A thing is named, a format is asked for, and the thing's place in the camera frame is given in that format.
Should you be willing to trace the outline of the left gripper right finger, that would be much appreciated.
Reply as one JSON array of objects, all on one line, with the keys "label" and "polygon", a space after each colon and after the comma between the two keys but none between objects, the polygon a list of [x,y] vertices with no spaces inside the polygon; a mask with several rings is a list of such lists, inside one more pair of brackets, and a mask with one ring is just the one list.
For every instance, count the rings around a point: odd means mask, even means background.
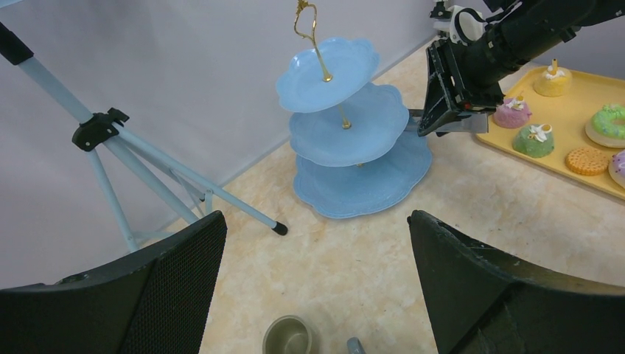
[{"label": "left gripper right finger", "polygon": [[407,219],[439,353],[622,353],[624,288],[552,271],[431,214]]}]

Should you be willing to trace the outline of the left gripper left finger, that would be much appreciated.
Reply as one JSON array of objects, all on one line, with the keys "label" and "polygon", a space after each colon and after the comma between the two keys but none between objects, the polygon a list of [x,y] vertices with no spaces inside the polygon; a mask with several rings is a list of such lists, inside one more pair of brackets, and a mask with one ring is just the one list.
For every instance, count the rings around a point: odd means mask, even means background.
[{"label": "left gripper left finger", "polygon": [[51,285],[1,291],[3,353],[198,353],[226,245],[216,211]]}]

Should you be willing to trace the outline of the green donut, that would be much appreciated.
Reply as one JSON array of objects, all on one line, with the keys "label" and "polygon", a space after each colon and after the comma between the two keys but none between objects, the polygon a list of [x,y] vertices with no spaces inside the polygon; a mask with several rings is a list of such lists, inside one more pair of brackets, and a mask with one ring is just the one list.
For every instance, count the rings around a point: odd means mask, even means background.
[{"label": "green donut", "polygon": [[624,148],[624,107],[618,104],[604,105],[586,123],[587,137],[608,148]]}]

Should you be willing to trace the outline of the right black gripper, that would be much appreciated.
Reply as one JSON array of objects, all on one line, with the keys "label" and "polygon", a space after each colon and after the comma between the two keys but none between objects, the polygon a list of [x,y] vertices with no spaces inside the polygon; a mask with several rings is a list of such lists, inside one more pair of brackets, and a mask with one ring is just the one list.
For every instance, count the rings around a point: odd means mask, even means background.
[{"label": "right black gripper", "polygon": [[445,125],[492,113],[503,102],[500,68],[488,53],[485,39],[468,45],[438,39],[426,50],[427,90],[417,125],[427,136]]}]

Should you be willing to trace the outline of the metal tongs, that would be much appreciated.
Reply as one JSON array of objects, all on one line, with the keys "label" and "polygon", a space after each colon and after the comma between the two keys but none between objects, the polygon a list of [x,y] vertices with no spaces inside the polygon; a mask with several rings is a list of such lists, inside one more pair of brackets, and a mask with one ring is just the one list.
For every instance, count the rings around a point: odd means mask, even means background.
[{"label": "metal tongs", "polygon": [[[422,109],[409,108],[410,118],[405,131],[417,132],[418,123],[423,115]],[[447,133],[488,133],[489,116],[487,114],[470,114],[461,116],[461,121],[451,122],[438,128],[435,133],[443,136]]]}]

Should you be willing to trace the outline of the purple donut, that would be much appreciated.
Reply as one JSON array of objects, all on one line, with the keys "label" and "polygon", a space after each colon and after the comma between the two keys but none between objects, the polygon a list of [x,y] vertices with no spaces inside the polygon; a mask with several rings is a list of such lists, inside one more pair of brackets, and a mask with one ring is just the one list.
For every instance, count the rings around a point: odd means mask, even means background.
[{"label": "purple donut", "polygon": [[616,153],[615,155],[612,156],[610,165],[608,167],[608,172],[609,172],[611,179],[622,188],[625,187],[624,157],[625,157],[625,150],[622,150]]}]

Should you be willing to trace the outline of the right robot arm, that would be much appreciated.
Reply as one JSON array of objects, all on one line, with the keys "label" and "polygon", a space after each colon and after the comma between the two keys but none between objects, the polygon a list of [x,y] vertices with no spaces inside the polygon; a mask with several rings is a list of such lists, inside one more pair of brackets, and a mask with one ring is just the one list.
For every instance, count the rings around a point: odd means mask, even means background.
[{"label": "right robot arm", "polygon": [[499,82],[582,27],[624,15],[623,1],[487,1],[499,14],[485,19],[477,40],[463,33],[435,40],[426,50],[428,81],[419,136],[465,132],[462,122],[503,104]]}]

